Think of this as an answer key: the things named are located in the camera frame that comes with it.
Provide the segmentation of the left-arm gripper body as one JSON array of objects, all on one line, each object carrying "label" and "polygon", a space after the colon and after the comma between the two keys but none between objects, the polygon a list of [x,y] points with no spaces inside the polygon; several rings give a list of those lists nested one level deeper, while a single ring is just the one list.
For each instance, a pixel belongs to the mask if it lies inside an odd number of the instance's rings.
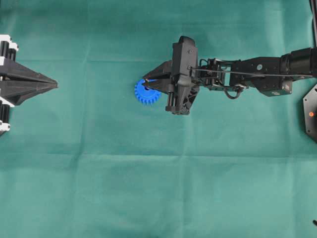
[{"label": "left-arm gripper body", "polygon": [[[4,66],[5,59],[15,61],[16,53],[19,51],[19,46],[12,41],[9,35],[0,36],[0,68]],[[10,109],[14,108],[14,104],[9,102],[3,96],[4,89],[0,89],[0,134],[10,131],[9,113]]]}]

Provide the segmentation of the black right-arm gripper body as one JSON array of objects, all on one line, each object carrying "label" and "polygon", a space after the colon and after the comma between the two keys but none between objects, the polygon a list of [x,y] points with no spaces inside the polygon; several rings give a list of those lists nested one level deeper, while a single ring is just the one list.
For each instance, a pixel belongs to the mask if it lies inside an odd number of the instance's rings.
[{"label": "black right-arm gripper body", "polygon": [[197,78],[198,48],[195,41],[181,36],[173,44],[171,80],[174,90],[170,91],[166,111],[174,115],[188,115],[200,90],[194,81]]}]

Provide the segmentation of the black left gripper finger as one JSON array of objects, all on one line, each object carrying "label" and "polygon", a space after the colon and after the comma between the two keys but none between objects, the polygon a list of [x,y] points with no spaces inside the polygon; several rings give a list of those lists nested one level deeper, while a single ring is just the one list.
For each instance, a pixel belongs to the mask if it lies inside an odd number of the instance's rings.
[{"label": "black left gripper finger", "polygon": [[0,104],[19,106],[24,101],[55,88],[56,82],[4,80],[0,82]]},{"label": "black left gripper finger", "polygon": [[57,86],[55,80],[10,59],[4,59],[3,62],[0,63],[0,74],[11,80],[41,82]]}]

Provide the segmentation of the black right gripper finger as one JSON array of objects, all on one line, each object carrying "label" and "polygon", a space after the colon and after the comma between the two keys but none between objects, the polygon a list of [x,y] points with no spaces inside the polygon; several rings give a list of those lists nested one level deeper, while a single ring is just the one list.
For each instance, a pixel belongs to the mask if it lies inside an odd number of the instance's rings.
[{"label": "black right gripper finger", "polygon": [[172,71],[172,60],[168,60],[160,64],[152,71],[145,74],[142,78],[144,80],[158,80],[170,78]]},{"label": "black right gripper finger", "polygon": [[143,86],[157,91],[173,91],[173,84],[170,79],[145,81]]}]

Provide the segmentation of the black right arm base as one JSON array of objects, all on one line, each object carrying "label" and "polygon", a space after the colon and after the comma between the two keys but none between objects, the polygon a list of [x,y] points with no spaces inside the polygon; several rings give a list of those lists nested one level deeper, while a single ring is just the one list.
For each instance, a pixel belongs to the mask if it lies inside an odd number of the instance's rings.
[{"label": "black right arm base", "polygon": [[306,133],[317,142],[317,85],[303,97],[303,109]]}]

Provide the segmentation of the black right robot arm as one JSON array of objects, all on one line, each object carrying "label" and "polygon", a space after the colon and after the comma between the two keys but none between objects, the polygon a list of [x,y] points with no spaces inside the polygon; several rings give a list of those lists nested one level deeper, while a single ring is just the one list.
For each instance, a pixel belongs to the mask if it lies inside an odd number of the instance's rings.
[{"label": "black right robot arm", "polygon": [[317,76],[317,50],[305,48],[280,57],[246,60],[199,59],[192,38],[173,43],[172,59],[144,75],[143,86],[168,96],[165,110],[188,115],[201,87],[237,99],[250,87],[272,97],[290,95],[293,82]]}]

